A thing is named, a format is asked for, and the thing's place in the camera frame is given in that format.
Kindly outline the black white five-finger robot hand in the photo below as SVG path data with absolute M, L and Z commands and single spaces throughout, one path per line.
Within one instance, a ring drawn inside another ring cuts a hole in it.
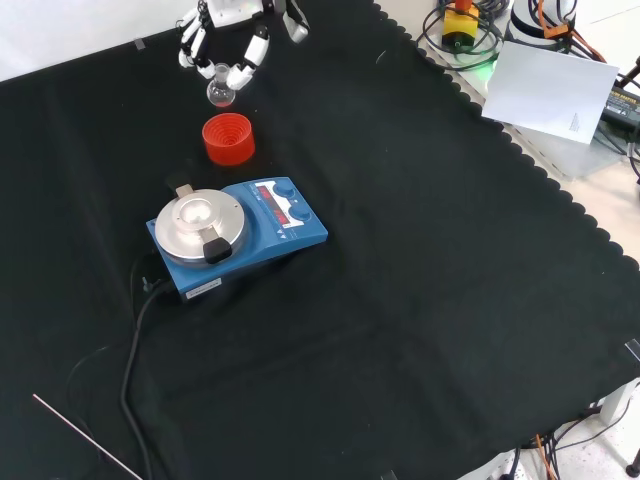
M 301 43 L 309 34 L 307 18 L 295 1 L 199 1 L 176 22 L 181 39 L 178 63 L 194 68 L 206 80 L 215 77 L 214 62 L 205 53 L 205 43 L 217 32 L 252 26 L 253 35 L 242 60 L 233 65 L 227 84 L 233 91 L 242 90 L 264 61 L 270 45 L 270 34 L 263 19 L 279 18 L 290 40 Z

